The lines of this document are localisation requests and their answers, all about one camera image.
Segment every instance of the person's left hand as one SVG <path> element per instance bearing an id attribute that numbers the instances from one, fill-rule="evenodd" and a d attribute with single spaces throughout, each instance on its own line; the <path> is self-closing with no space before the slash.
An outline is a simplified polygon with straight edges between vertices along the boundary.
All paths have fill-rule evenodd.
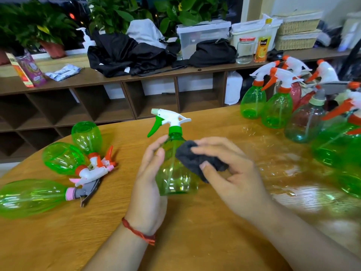
<path id="1" fill-rule="evenodd" d="M 149 236 L 158 230 L 167 211 L 167 197 L 159 195 L 155 181 L 165 155 L 164 149 L 160 146 L 167 138 L 168 135 L 160 137 L 149 145 L 144 153 L 125 215 L 130 226 Z"/>

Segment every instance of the red flower pot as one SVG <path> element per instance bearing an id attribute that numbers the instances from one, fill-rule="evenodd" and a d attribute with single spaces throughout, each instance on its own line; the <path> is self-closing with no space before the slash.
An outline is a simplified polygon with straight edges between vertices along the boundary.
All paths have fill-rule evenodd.
<path id="1" fill-rule="evenodd" d="M 66 56 L 63 45 L 49 43 L 45 41 L 40 41 L 40 44 L 43 46 L 43 48 L 45 48 L 45 50 L 47 51 L 47 53 L 49 53 L 52 59 L 59 59 Z"/>
<path id="2" fill-rule="evenodd" d="M 10 63 L 9 58 L 6 56 L 5 51 L 0 49 L 0 65 L 7 65 Z"/>

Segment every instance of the hand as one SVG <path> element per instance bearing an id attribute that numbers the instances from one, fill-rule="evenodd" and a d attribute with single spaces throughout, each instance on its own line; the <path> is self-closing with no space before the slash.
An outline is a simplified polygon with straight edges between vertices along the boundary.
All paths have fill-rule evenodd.
<path id="1" fill-rule="evenodd" d="M 229 165 L 232 174 L 224 179 L 209 163 L 200 165 L 204 176 L 226 205 L 237 215 L 251 220 L 272 199 L 268 195 L 257 167 L 244 152 L 226 138 L 209 137 L 195 141 L 195 154 L 218 157 Z"/>
<path id="2" fill-rule="evenodd" d="M 148 146 L 135 180 L 125 219 L 135 230 L 153 235 L 162 224 L 167 211 L 167 197 L 159 195 L 155 176 L 164 161 L 165 151 L 160 146 L 167 140 L 162 136 Z"/>

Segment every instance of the white wall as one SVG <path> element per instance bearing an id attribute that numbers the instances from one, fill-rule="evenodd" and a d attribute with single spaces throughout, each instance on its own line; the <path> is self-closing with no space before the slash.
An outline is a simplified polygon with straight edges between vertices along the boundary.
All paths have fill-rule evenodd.
<path id="1" fill-rule="evenodd" d="M 361 0 L 275 0 L 272 15 L 293 11 L 323 10 L 329 26 L 343 25 L 347 13 L 361 10 Z"/>

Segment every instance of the red jar lid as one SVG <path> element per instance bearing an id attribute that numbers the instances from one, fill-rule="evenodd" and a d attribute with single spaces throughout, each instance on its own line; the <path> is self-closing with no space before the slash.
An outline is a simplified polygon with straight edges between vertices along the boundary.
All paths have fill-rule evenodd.
<path id="1" fill-rule="evenodd" d="M 249 38 L 239 38 L 239 41 L 241 42 L 247 42 L 247 41 L 254 41 L 255 37 L 249 37 Z"/>

